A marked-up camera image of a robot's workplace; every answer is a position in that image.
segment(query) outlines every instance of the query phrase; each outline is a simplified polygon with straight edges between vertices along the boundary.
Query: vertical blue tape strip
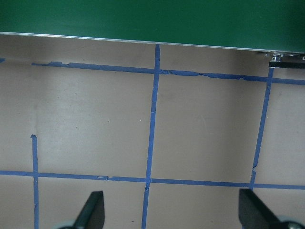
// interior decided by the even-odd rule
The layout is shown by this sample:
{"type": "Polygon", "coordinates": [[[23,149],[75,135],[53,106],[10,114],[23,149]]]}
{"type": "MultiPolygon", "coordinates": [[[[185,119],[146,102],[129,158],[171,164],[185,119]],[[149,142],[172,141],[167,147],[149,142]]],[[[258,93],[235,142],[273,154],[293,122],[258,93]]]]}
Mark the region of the vertical blue tape strip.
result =
{"type": "Polygon", "coordinates": [[[253,166],[252,166],[252,172],[251,172],[251,179],[250,179],[250,185],[249,188],[253,190],[255,177],[256,177],[256,167],[258,164],[259,154],[261,151],[261,145],[262,145],[262,139],[264,134],[264,126],[266,122],[267,117],[267,109],[269,104],[269,97],[270,97],[270,91],[271,91],[271,83],[272,83],[272,77],[273,77],[273,68],[269,69],[268,73],[268,81],[266,85],[266,91],[265,91],[265,98],[264,98],[264,104],[263,104],[263,111],[261,116],[261,122],[259,124],[259,131],[258,131],[258,137],[256,142],[256,148],[255,148],[255,154],[254,154],[254,160],[253,160],[253,166]]]}
{"type": "Polygon", "coordinates": [[[142,229],[146,229],[146,220],[147,220],[149,187],[150,187],[150,183],[151,183],[152,162],[153,162],[153,160],[152,160],[153,159],[153,141],[154,141],[155,120],[156,120],[159,73],[160,73],[160,45],[157,44],[156,51],[155,51],[155,66],[154,66],[153,89],[152,89],[152,107],[151,107],[151,124],[150,124],[150,131],[149,131],[146,182],[145,182],[146,184],[145,184],[145,191],[144,191],[143,213],[142,213],[142,229]]]}
{"type": "Polygon", "coordinates": [[[31,136],[33,150],[33,174],[34,174],[34,229],[39,229],[39,193],[38,193],[38,158],[37,137],[31,136]]]}

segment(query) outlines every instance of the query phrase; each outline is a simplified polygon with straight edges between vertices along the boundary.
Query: green panel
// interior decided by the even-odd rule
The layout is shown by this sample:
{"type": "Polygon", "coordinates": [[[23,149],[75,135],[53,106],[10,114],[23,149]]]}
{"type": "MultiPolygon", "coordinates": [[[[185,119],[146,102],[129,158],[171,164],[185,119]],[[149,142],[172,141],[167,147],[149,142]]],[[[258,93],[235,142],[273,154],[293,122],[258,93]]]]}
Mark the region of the green panel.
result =
{"type": "Polygon", "coordinates": [[[305,52],[305,0],[0,0],[0,32],[305,52]]]}

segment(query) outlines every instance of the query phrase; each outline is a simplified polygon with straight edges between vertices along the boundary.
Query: beige floor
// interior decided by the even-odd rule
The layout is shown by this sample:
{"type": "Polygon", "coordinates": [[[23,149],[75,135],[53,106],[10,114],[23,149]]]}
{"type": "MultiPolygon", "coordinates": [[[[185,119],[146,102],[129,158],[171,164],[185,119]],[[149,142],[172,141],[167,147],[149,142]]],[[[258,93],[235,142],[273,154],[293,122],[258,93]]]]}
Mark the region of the beige floor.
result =
{"type": "MultiPolygon", "coordinates": [[[[155,46],[0,36],[0,170],[145,177],[153,75],[31,63],[154,68],[155,46]]],[[[249,51],[161,45],[160,67],[266,77],[269,59],[249,51]]],[[[303,70],[275,78],[305,79],[303,70]]],[[[152,178],[250,181],[266,83],[160,75],[152,178]]],[[[272,84],[256,183],[305,185],[305,86],[272,84]]],[[[40,229],[74,219],[104,190],[105,229],[141,228],[145,183],[39,178],[40,229]]],[[[305,223],[305,190],[256,188],[279,215],[305,223]]],[[[0,175],[0,225],[33,229],[33,178],[0,175]]],[[[148,229],[240,229],[237,187],[156,184],[148,229]]]]}

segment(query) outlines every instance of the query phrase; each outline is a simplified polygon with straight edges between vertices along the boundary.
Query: green board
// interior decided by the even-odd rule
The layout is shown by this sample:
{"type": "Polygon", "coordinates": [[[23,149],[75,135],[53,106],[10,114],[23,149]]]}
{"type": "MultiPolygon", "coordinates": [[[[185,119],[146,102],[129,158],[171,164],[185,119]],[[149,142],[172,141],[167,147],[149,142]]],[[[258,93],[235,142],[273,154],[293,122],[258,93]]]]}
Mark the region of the green board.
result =
{"type": "Polygon", "coordinates": [[[1,34],[305,52],[305,0],[0,0],[1,34]]]}

